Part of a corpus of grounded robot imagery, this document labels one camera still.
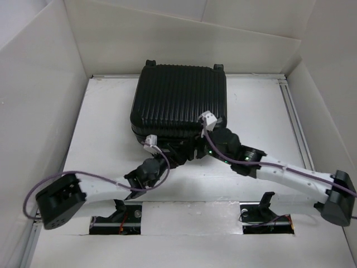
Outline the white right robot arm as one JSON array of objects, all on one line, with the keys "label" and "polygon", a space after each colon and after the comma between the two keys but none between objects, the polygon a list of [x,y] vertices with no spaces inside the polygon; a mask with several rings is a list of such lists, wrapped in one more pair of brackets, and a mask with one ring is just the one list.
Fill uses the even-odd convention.
[{"label": "white right robot arm", "polygon": [[263,227],[277,222],[288,214],[312,214],[337,226],[347,227],[354,219],[356,189],[348,173],[320,173],[297,167],[268,156],[264,151],[244,146],[239,137],[210,111],[199,116],[204,151],[230,166],[241,176],[271,181],[299,192],[297,195],[278,195],[265,192],[259,203],[243,208],[241,220],[250,227]]}]

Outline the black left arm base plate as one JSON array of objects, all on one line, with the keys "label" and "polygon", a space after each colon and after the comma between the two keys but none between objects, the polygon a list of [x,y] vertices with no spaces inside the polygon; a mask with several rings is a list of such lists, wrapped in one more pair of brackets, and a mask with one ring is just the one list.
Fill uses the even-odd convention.
[{"label": "black left arm base plate", "polygon": [[142,220],[142,204],[126,204],[126,211],[120,209],[109,217],[92,217],[90,235],[140,235]]}]

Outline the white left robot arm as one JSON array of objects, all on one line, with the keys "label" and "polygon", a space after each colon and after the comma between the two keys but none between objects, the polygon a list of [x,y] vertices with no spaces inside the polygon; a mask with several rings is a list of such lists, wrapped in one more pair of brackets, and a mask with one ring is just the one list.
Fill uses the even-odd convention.
[{"label": "white left robot arm", "polygon": [[122,178],[110,179],[84,171],[64,171],[36,194],[36,203],[46,230],[59,228],[82,217],[97,202],[112,200],[105,208],[111,221],[126,213],[125,201],[137,199],[161,186],[171,169],[192,158],[189,142],[157,143],[154,135],[143,142],[152,156]]}]

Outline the black ribbed hard-shell suitcase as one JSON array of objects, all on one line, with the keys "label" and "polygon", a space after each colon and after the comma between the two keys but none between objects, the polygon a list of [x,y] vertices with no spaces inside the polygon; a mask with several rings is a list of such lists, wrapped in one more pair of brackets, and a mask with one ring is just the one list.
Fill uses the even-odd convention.
[{"label": "black ribbed hard-shell suitcase", "polygon": [[138,142],[156,135],[157,143],[189,142],[193,160],[195,137],[202,130],[199,116],[210,111],[227,125],[226,75],[222,64],[205,66],[157,64],[147,60],[130,113]]}]

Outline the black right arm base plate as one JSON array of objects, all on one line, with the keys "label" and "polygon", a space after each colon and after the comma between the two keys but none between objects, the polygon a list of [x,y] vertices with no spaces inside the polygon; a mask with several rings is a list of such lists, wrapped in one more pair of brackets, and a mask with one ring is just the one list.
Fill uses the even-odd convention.
[{"label": "black right arm base plate", "polygon": [[290,214],[277,215],[270,210],[274,192],[265,192],[258,202],[240,202],[240,216],[244,235],[272,235],[295,233]]}]

